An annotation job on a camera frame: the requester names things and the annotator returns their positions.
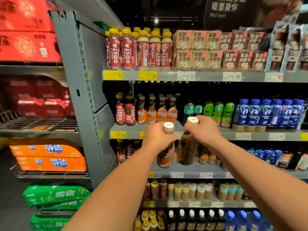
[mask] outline green packaging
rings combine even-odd
[[[29,186],[22,194],[29,206],[88,198],[91,192],[82,186]]]
[[[50,217],[37,217],[33,215],[30,218],[30,223],[36,231],[60,231],[70,218],[50,218]]]
[[[203,109],[203,115],[211,117],[213,115],[213,108],[214,108],[213,102],[207,101]]]
[[[222,102],[214,103],[212,119],[217,123],[217,125],[220,124],[223,108],[224,104]]]
[[[222,112],[220,126],[224,128],[230,128],[232,115],[234,111],[234,104],[232,102],[226,103],[224,110]]]
[[[60,202],[52,204],[42,204],[40,208],[42,210],[75,210],[77,211],[85,202],[86,199],[79,199],[69,202]]]

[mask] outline hand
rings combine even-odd
[[[144,132],[142,148],[151,149],[155,156],[177,139],[176,135],[165,134],[163,126],[163,122],[157,122],[149,125],[148,129]]]
[[[219,143],[223,137],[221,136],[217,123],[210,117],[196,116],[199,124],[185,124],[185,130],[188,130],[191,135],[201,144],[205,146],[212,146]]]

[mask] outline orange box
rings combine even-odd
[[[87,165],[84,157],[59,158],[59,157],[17,156],[16,160],[21,170],[26,170],[26,171],[84,172],[87,170]]]
[[[0,31],[55,32],[49,10],[59,10],[46,0],[0,0]]]
[[[61,62],[56,34],[0,32],[0,61]]]
[[[8,145],[14,156],[83,157],[76,144],[64,139],[11,138]]]

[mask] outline right arm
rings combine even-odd
[[[215,153],[278,231],[308,230],[308,184],[224,139],[210,117],[185,129]]]

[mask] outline price tag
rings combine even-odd
[[[283,81],[283,73],[265,73],[264,82],[282,82]]]
[[[244,202],[244,207],[245,208],[256,208],[257,206],[255,205],[254,202]]]
[[[236,132],[235,140],[251,140],[251,133]]]
[[[145,208],[154,208],[155,207],[155,201],[143,201],[143,206]]]
[[[200,202],[200,201],[189,202],[189,203],[188,203],[188,206],[189,206],[190,208],[199,208],[199,207],[201,207],[201,202]]]
[[[285,139],[284,133],[269,133],[270,141],[283,141]]]
[[[212,202],[211,207],[212,208],[223,208],[224,202]]]
[[[144,131],[140,131],[139,132],[139,139],[143,140],[143,136],[144,136]]]
[[[139,79],[143,81],[157,81],[157,71],[139,71]]]
[[[301,133],[301,141],[308,141],[308,133]]]
[[[110,131],[111,139],[125,139],[126,132],[125,131]]]
[[[171,172],[170,178],[184,178],[183,172]]]
[[[234,178],[230,172],[226,172],[226,178]]]
[[[196,81],[195,71],[178,71],[177,72],[178,81]]]
[[[178,208],[180,206],[179,201],[168,201],[168,208]]]
[[[241,82],[242,72],[223,72],[223,82]]]
[[[213,178],[213,172],[200,173],[199,178]]]
[[[103,80],[123,80],[123,71],[103,70]]]

